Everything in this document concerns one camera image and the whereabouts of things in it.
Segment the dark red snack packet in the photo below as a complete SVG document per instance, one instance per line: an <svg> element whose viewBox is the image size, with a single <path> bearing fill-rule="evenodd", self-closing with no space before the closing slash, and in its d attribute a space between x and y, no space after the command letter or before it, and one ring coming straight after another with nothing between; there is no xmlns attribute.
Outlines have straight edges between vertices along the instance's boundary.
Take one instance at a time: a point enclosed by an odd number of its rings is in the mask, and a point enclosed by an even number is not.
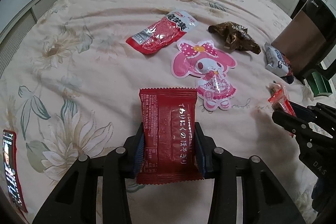
<svg viewBox="0 0 336 224"><path fill-rule="evenodd" d="M143 123L143 162L138 184L195 181L195 88L144 88L139 91Z"/></svg>

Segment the brown black appliance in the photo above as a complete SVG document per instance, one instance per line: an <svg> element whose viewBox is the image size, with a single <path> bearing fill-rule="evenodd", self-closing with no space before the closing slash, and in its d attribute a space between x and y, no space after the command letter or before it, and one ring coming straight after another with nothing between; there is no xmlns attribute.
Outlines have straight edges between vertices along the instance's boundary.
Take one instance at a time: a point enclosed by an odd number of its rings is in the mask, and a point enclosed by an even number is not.
<svg viewBox="0 0 336 224"><path fill-rule="evenodd" d="M312 72L330 80L335 75L335 62L327 69L320 63L335 47L335 16L323 1L307 0L272 46L289 60L299 81Z"/></svg>

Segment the small red candy packet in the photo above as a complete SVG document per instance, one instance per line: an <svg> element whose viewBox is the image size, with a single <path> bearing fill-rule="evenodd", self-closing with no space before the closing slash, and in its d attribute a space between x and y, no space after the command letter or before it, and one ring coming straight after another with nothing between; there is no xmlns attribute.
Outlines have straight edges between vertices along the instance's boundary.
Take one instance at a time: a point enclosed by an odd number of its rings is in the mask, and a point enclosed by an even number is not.
<svg viewBox="0 0 336 224"><path fill-rule="evenodd" d="M268 102L272 106L272 109L283 111L295 117L296 114L289 102L288 92L286 91L284 85L273 82L269 84L268 89L270 91L270 98L268 99Z"/></svg>

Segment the red smartphone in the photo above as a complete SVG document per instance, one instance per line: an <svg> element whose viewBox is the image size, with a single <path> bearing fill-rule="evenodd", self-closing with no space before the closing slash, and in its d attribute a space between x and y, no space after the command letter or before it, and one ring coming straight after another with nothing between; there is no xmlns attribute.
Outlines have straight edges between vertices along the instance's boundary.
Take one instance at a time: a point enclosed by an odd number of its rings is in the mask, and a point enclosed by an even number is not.
<svg viewBox="0 0 336 224"><path fill-rule="evenodd" d="M3 166L9 197L13 203L23 212L27 212L23 199L21 184L17 171L17 134L14 131L3 130Z"/></svg>

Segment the pink cartoon character pouch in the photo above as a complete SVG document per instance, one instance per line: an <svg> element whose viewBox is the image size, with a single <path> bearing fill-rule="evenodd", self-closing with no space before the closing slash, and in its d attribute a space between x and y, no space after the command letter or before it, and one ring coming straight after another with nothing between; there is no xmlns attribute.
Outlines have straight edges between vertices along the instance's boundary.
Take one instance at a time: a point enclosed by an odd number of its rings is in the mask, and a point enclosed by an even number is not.
<svg viewBox="0 0 336 224"><path fill-rule="evenodd" d="M193 43L181 39L177 42L177 49L178 53L171 63L173 76L177 79L187 76L197 78L197 94L206 110L229 110L236 88L230 83L227 72L236 67L236 60L217 49L212 40Z"/></svg>

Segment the white cookie snack bag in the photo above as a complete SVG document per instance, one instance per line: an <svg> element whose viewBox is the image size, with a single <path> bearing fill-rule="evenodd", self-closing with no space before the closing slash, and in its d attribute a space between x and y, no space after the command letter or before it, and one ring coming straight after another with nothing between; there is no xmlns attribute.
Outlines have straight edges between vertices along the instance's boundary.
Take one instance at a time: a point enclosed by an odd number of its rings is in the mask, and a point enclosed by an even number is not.
<svg viewBox="0 0 336 224"><path fill-rule="evenodd" d="M292 84L294 75L291 64L286 56L270 43L265 43L264 48L267 61L265 68L283 79L286 83Z"/></svg>

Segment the green tray box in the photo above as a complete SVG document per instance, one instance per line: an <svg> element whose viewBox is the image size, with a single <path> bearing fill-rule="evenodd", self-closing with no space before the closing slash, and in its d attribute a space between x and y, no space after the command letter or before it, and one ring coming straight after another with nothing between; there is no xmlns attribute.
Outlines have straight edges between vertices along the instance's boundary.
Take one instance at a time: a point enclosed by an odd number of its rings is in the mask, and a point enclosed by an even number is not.
<svg viewBox="0 0 336 224"><path fill-rule="evenodd" d="M329 80L317 71L312 71L309 75L307 75L306 80L314 97L328 97L333 93Z"/></svg>

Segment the white radiator cover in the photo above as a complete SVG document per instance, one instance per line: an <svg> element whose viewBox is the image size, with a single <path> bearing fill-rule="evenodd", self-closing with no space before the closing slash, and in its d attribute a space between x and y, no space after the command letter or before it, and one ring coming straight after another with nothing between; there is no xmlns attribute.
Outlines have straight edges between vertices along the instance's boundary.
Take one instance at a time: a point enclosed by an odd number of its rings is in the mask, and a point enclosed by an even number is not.
<svg viewBox="0 0 336 224"><path fill-rule="evenodd" d="M22 8L1 32L1 73L9 65L29 30L57 0L32 0Z"/></svg>

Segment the brown foil snack bag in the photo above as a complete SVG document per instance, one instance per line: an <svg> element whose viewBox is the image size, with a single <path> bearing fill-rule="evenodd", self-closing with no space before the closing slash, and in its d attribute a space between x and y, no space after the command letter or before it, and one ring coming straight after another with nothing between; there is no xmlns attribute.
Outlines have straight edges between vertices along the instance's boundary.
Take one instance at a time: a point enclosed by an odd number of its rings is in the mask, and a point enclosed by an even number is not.
<svg viewBox="0 0 336 224"><path fill-rule="evenodd" d="M231 51L250 51L257 55L261 52L260 46L248 34L248 28L240 24L224 22L210 25L208 32L219 35L222 38L224 46Z"/></svg>

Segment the red white snack pouch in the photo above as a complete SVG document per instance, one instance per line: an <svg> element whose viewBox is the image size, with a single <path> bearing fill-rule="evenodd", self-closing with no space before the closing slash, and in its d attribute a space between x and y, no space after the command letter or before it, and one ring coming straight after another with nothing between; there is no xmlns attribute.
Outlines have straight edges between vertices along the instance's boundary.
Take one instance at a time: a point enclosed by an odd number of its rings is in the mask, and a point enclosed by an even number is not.
<svg viewBox="0 0 336 224"><path fill-rule="evenodd" d="M127 38L126 43L144 55L178 41L198 25L198 21L183 10L174 10L160 21Z"/></svg>

